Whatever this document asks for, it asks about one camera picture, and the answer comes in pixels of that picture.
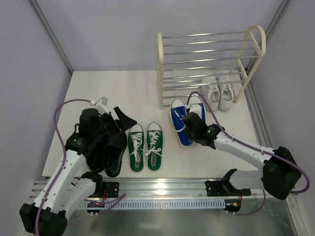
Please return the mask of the white sneaker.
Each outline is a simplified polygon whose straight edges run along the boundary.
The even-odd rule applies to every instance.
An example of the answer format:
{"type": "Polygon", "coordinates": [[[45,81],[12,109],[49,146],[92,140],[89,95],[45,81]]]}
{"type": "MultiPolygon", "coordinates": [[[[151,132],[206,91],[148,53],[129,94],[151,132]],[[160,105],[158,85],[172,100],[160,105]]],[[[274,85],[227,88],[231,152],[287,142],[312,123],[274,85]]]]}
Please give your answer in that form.
{"type": "Polygon", "coordinates": [[[201,81],[202,94],[213,111],[218,109],[220,99],[220,91],[216,82],[217,80],[214,76],[204,77],[201,81]]]}
{"type": "Polygon", "coordinates": [[[229,75],[220,76],[219,83],[219,109],[222,111],[228,111],[232,107],[234,101],[234,86],[229,75]]]}

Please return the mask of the green canvas sneaker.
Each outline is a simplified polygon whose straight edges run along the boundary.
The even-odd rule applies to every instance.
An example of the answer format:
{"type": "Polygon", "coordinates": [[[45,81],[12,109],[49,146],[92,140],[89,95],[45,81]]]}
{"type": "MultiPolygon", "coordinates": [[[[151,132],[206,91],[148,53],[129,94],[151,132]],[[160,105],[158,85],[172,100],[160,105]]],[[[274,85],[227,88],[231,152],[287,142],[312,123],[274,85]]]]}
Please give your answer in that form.
{"type": "Polygon", "coordinates": [[[163,150],[163,131],[156,122],[151,122],[146,131],[147,150],[145,156],[148,158],[148,168],[151,171],[157,171],[162,163],[163,150]]]}
{"type": "Polygon", "coordinates": [[[130,129],[127,137],[127,147],[131,170],[135,173],[141,172],[144,166],[144,130],[140,124],[136,124],[130,129]]]}

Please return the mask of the cream metal shoe rack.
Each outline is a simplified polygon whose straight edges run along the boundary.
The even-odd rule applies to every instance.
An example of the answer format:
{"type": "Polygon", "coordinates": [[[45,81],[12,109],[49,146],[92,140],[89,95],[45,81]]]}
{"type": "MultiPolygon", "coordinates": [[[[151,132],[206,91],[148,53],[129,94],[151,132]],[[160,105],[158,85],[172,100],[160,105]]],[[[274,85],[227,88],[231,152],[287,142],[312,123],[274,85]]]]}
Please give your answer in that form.
{"type": "Polygon", "coordinates": [[[224,85],[221,76],[234,85],[238,102],[266,53],[263,27],[246,30],[166,36],[157,33],[157,97],[164,108],[175,98],[188,97],[206,86],[202,80],[214,77],[213,85],[224,85]]]}

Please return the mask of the blue canvas sneaker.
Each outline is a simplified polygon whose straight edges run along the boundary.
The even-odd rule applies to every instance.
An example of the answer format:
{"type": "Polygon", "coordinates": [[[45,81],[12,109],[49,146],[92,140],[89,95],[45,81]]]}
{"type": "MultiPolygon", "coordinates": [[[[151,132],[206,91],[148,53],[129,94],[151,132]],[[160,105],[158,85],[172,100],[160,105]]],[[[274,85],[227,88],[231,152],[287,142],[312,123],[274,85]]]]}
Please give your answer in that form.
{"type": "Polygon", "coordinates": [[[174,99],[170,105],[170,119],[174,127],[174,132],[177,133],[180,143],[189,147],[192,145],[192,141],[187,137],[185,129],[186,126],[183,123],[183,118],[187,115],[186,107],[181,99],[174,99]]]}
{"type": "Polygon", "coordinates": [[[194,112],[199,115],[202,121],[206,121],[205,107],[202,100],[198,96],[192,96],[188,103],[188,112],[194,112]]]}

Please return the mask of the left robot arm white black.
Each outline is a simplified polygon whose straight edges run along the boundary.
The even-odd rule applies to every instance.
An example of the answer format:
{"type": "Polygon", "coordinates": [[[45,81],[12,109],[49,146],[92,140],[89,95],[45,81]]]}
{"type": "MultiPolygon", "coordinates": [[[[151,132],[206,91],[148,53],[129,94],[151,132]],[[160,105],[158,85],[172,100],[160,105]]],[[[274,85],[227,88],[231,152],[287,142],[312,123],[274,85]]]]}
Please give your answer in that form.
{"type": "Polygon", "coordinates": [[[84,109],[78,130],[63,143],[63,157],[46,186],[31,204],[24,203],[19,211],[26,232],[36,236],[61,236],[74,211],[90,196],[103,190],[99,172],[108,157],[105,146],[109,139],[123,135],[137,122],[119,107],[114,119],[103,105],[84,109]]]}

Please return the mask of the black leather shoe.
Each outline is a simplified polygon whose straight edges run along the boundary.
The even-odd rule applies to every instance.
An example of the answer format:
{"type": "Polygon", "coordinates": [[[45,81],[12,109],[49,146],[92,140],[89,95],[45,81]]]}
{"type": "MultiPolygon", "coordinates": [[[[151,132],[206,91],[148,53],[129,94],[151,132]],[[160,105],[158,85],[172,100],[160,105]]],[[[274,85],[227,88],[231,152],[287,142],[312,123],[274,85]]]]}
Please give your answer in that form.
{"type": "Polygon", "coordinates": [[[104,148],[107,143],[108,135],[94,139],[86,152],[86,162],[89,170],[94,173],[100,173],[104,169],[104,148]]]}
{"type": "Polygon", "coordinates": [[[122,167],[123,154],[127,147],[126,132],[108,136],[103,148],[104,171],[109,177],[117,177],[122,167]]]}

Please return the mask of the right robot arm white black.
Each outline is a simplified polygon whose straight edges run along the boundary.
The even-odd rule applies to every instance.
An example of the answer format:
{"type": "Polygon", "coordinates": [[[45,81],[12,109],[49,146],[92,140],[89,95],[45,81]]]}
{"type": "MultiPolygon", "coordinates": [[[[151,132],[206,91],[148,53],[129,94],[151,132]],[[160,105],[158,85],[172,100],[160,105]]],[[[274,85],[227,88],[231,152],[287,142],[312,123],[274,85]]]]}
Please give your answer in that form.
{"type": "Polygon", "coordinates": [[[263,147],[242,140],[217,124],[207,125],[196,113],[183,118],[187,136],[196,143],[232,154],[256,167],[255,171],[231,169],[222,178],[224,190],[262,189],[285,200],[302,173],[285,147],[263,147]]]}

